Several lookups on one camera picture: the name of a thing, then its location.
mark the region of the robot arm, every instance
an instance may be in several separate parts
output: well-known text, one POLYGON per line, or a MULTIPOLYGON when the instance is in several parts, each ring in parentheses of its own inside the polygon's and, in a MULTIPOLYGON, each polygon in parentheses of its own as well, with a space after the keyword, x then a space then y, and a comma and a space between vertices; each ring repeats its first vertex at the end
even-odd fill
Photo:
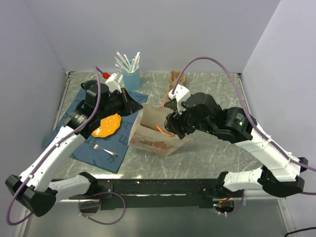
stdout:
MULTIPOLYGON (((211 95, 201 92, 191 95, 189 90, 181 85, 177 85, 174 94, 169 93, 169 98, 171 102, 167 102, 169 105, 166 103, 166 107, 173 107, 174 112, 166 117, 167 131, 178 135, 180 139, 196 130, 212 134, 244 148, 263 164, 262 167, 251 171, 222 172, 219 179, 224 188, 231 192, 263 189, 281 198, 303 191, 304 180, 299 174, 305 170, 290 163, 271 144, 273 139, 254 118, 256 126, 269 137, 269 140, 265 140, 253 129, 242 108, 222 109, 211 95)), ((297 158, 289 152, 286 153, 295 161, 308 163, 305 158, 297 158)))
POLYGON ((17 191, 27 178, 30 178, 19 193, 17 200, 36 216, 39 217, 46 214, 56 201, 78 194, 88 195, 95 192, 97 179, 86 172, 80 173, 74 178, 58 182, 51 182, 51 180, 69 155, 100 126, 101 119, 114 114, 128 116, 142 109, 142 105, 134 101, 128 95, 125 88, 120 88, 119 84, 115 81, 116 76, 116 74, 112 74, 105 84, 101 84, 101 100, 97 113, 92 120, 78 133, 73 134, 67 140, 58 144, 57 142, 61 138, 85 123, 96 106, 98 96, 97 82, 90 80, 81 84, 82 88, 86 91, 85 99, 71 112, 51 144, 19 176, 10 175, 7 178, 5 184, 12 194, 17 191), (53 146, 57 147, 50 153, 39 169, 33 175, 30 175, 34 167, 53 146))

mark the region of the white wall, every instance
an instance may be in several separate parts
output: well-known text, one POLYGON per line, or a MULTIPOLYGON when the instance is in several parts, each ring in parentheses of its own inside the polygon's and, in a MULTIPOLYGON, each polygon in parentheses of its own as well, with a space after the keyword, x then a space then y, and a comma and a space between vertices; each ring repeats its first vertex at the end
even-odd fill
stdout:
POLYGON ((42 152, 66 75, 23 0, 1 1, 0 32, 0 236, 9 237, 14 228, 5 212, 12 195, 4 181, 42 152))
MULTIPOLYGON (((316 167, 316 1, 282 0, 251 55, 242 81, 263 128, 295 156, 316 167)), ((302 174, 316 192, 316 173, 302 174)), ((316 226, 315 197, 288 198, 295 226, 316 226)), ((300 236, 316 236, 316 231, 300 236)))
MULTIPOLYGON (((66 71, 112 70, 117 51, 141 70, 182 69, 197 56, 242 72, 279 0, 26 0, 66 71)), ((189 71, 222 72, 209 62, 189 71)))

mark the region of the table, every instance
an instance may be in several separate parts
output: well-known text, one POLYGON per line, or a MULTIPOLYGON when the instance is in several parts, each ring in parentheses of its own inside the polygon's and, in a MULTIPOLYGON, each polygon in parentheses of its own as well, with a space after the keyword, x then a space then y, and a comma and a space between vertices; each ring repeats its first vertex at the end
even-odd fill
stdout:
MULTIPOLYGON (((237 74, 233 74, 233 76, 241 88, 237 74)), ((90 79, 95 79, 93 72, 70 73, 70 83, 65 99, 62 101, 60 117, 79 92, 80 84, 90 79)), ((148 94, 147 103, 160 105, 167 93, 169 72, 142 72, 141 82, 142 86, 138 92, 148 94)), ((211 94, 223 109, 233 106, 240 107, 237 94, 226 74, 188 73, 186 87, 191 93, 211 94)), ((71 178, 83 171, 97 178, 217 178, 222 171, 240 172, 252 170, 262 165, 244 149, 229 142, 218 140, 216 137, 200 131, 194 132, 192 137, 192 142, 169 156, 161 156, 129 147, 117 175, 82 161, 68 158, 54 178, 71 178)))

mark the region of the fork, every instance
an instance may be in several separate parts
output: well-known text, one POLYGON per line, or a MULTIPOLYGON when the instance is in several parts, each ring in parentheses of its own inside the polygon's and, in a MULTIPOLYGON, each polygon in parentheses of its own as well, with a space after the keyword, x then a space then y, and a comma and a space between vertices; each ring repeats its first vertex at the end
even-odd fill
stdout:
POLYGON ((118 157, 118 154, 116 154, 116 153, 114 153, 114 152, 111 152, 111 151, 108 151, 108 150, 106 150, 106 149, 100 147, 98 144, 95 144, 95 143, 93 143, 93 142, 90 142, 89 145, 92 146, 94 149, 101 149, 101 150, 104 150, 105 152, 107 152, 107 153, 109 153, 109 154, 111 154, 111 155, 113 155, 113 156, 115 156, 115 157, 118 157))

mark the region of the blue cup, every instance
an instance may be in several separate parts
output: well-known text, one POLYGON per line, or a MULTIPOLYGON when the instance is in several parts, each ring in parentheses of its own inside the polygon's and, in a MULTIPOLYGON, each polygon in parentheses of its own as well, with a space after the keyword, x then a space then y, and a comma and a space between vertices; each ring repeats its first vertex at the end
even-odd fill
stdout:
POLYGON ((124 70, 121 70, 121 73, 123 74, 124 87, 127 90, 137 90, 140 88, 139 68, 133 73, 127 73, 124 70))

